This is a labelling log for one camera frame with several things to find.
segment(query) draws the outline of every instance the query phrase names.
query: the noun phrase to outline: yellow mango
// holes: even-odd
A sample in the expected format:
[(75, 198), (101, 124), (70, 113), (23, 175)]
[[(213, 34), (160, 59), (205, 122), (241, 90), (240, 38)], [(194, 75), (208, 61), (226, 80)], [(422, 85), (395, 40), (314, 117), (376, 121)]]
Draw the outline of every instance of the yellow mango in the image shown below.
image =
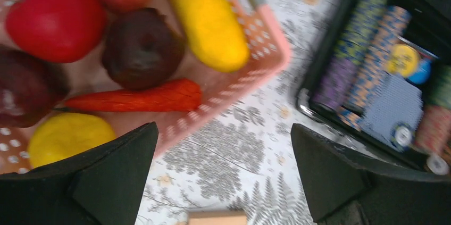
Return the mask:
[(189, 46), (208, 67), (221, 72), (242, 68), (249, 60), (246, 36), (227, 0), (171, 0)]

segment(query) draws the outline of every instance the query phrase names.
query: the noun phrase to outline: white circular label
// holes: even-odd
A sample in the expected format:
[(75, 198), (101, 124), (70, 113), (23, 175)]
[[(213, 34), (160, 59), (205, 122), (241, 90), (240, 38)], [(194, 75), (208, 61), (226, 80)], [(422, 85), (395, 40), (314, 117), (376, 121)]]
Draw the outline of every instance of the white circular label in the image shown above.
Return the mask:
[(426, 165), (429, 169), (440, 176), (449, 174), (449, 166), (444, 159), (437, 154), (432, 154), (426, 161)]
[(395, 141), (403, 147), (407, 147), (412, 142), (412, 132), (407, 127), (399, 127), (395, 132)]

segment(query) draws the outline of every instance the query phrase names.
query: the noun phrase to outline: white floral tablecloth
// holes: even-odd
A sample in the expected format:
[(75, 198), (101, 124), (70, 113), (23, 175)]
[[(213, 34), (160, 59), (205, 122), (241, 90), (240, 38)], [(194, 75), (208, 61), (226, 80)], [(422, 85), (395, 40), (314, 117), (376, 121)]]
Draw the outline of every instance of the white floral tablecloth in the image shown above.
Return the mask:
[(186, 225), (189, 212), (227, 209), (244, 209), (252, 225), (313, 224), (289, 132), (301, 123), (328, 133), (295, 109), (294, 96), (337, 0), (268, 2), (291, 65), (153, 161), (136, 225)]

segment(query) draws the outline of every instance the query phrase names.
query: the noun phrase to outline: patterned tablecloth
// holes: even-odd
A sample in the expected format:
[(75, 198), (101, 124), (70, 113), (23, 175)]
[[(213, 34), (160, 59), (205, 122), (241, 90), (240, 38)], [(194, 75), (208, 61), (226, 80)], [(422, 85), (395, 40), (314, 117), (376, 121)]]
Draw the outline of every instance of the patterned tablecloth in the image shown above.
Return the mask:
[(313, 224), (291, 146), (295, 89), (337, 0), (268, 0), (292, 45), (291, 65), (156, 158), (136, 225), (186, 225), (189, 212), (244, 209), (252, 225)]

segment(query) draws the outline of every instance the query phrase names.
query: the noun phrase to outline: yellow round object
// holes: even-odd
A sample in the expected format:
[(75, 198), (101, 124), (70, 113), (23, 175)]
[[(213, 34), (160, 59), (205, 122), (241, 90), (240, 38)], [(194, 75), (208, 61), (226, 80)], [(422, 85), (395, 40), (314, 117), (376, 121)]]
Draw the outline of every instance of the yellow round object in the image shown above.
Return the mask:
[(32, 167), (54, 163), (114, 140), (110, 124), (97, 116), (61, 113), (41, 124), (28, 145)]
[(391, 52), (388, 72), (399, 73), (404, 78), (408, 78), (417, 71), (419, 64), (420, 55), (414, 48), (405, 44), (397, 44)]
[(250, 57), (246, 36), (227, 0), (171, 0), (189, 46), (208, 67), (242, 68)]

